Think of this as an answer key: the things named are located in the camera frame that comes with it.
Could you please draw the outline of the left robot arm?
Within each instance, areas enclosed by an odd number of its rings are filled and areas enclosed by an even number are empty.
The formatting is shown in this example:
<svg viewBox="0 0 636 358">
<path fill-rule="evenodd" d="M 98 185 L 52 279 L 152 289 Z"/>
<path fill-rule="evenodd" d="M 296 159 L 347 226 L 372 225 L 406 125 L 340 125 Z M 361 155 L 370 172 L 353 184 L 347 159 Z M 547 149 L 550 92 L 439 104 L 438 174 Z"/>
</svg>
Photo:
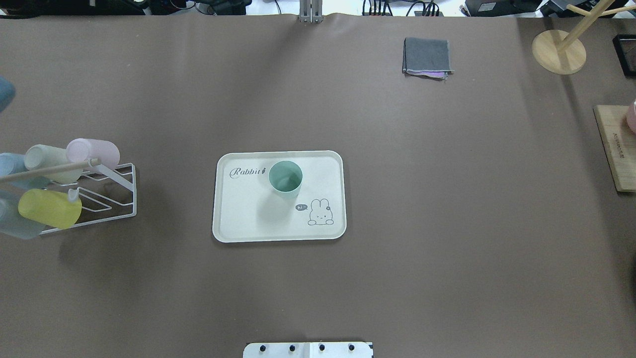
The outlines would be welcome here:
<svg viewBox="0 0 636 358">
<path fill-rule="evenodd" d="M 16 95 L 16 88 L 5 77 L 0 76 L 0 112 L 5 111 Z"/>
</svg>

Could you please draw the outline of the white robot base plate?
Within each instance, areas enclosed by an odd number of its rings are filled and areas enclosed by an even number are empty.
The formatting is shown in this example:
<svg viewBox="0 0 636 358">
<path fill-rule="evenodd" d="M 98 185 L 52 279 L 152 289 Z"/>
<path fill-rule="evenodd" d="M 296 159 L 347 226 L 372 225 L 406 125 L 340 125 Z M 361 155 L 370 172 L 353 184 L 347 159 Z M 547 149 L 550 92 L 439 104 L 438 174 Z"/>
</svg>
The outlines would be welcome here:
<svg viewBox="0 0 636 358">
<path fill-rule="evenodd" d="M 373 358 L 368 342 L 273 342 L 247 344 L 243 358 Z"/>
</svg>

